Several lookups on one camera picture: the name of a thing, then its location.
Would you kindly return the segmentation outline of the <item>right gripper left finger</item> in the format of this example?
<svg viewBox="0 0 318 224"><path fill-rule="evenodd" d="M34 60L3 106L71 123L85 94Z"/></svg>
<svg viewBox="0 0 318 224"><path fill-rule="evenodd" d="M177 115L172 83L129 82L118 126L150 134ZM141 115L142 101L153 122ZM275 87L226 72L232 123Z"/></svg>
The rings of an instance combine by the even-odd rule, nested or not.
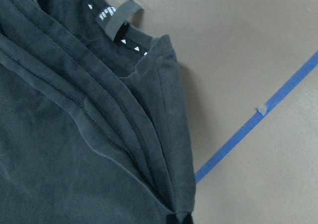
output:
<svg viewBox="0 0 318 224"><path fill-rule="evenodd" d="M181 224L178 213L168 214L166 216L166 224Z"/></svg>

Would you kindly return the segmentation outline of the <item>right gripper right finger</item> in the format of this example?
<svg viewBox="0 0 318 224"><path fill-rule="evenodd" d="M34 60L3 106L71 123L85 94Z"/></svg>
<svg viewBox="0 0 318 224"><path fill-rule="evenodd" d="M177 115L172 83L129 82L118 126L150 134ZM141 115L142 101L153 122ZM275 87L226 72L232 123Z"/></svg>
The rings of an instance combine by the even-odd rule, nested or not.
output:
<svg viewBox="0 0 318 224"><path fill-rule="evenodd" d="M184 216L184 218L183 218L183 220L182 220L181 223L182 223L182 224L193 224L192 215L191 215L190 213L187 213L187 214Z"/></svg>

